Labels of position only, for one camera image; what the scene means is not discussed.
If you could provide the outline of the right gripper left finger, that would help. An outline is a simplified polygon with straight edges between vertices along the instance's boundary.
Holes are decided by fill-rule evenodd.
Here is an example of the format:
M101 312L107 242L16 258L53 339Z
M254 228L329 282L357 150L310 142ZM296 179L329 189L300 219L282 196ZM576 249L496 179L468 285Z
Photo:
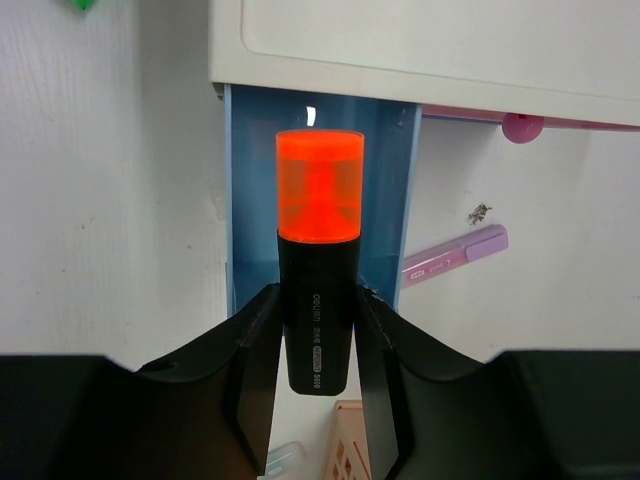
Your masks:
M95 355L3 355L5 479L254 479L266 469L279 288L136 371Z

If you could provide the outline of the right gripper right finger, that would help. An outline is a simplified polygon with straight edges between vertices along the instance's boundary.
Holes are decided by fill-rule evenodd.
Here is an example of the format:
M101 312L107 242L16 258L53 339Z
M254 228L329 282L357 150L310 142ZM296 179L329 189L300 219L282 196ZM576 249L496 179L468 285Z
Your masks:
M639 355L469 358L358 291L355 336L376 479L635 479Z

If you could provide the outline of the black orange highlighter marker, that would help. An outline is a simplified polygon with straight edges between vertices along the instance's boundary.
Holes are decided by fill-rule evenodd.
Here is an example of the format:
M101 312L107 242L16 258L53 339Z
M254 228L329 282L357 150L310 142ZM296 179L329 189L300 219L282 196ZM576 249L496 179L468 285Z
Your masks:
M365 137L348 130L276 136L280 312L291 389L346 387L360 255Z

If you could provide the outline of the blue drawer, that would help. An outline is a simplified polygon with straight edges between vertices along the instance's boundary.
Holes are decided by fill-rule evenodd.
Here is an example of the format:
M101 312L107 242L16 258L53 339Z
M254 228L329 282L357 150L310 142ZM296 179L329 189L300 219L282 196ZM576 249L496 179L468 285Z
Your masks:
M227 308L280 278L278 244L359 246L358 279L398 301L422 110L226 85Z

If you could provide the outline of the white mini drawer cabinet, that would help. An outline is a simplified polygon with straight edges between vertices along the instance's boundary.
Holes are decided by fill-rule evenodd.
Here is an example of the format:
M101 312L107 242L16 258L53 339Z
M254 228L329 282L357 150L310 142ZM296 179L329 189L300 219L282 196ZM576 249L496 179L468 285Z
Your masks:
M635 1L213 1L210 78L635 126Z

